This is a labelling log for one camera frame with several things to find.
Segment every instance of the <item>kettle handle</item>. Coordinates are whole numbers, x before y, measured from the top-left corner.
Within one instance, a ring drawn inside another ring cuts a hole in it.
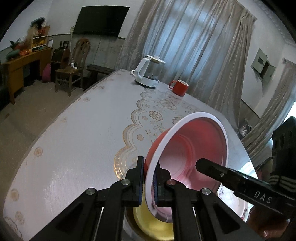
[[[143,79],[143,76],[148,68],[150,60],[151,59],[149,58],[143,58],[139,63],[138,67],[135,69],[135,75],[137,75],[137,77],[140,78],[141,80]]]

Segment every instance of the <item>yellow bowl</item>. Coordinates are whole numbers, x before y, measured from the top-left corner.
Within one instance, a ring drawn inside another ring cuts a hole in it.
[[[162,222],[150,213],[144,192],[142,205],[133,208],[133,215],[139,228],[151,238],[161,241],[174,240],[173,224]]]

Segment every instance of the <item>pink bag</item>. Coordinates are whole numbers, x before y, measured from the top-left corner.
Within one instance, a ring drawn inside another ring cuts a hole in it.
[[[42,73],[42,83],[48,83],[50,81],[50,64],[47,64]]]

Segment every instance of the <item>hand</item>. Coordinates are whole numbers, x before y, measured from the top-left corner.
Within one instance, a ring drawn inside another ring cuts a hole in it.
[[[281,237],[289,219],[267,208],[252,207],[247,224],[264,239]]]

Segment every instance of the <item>beige curtain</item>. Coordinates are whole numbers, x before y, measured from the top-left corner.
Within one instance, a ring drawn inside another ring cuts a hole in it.
[[[242,139],[251,159],[266,146],[272,137],[272,132],[283,123],[295,99],[296,64],[285,60],[283,74],[268,107],[259,123]]]
[[[132,70],[146,54],[160,56],[162,82],[187,82],[188,94],[237,129],[254,21],[235,0],[146,0],[116,68]]]

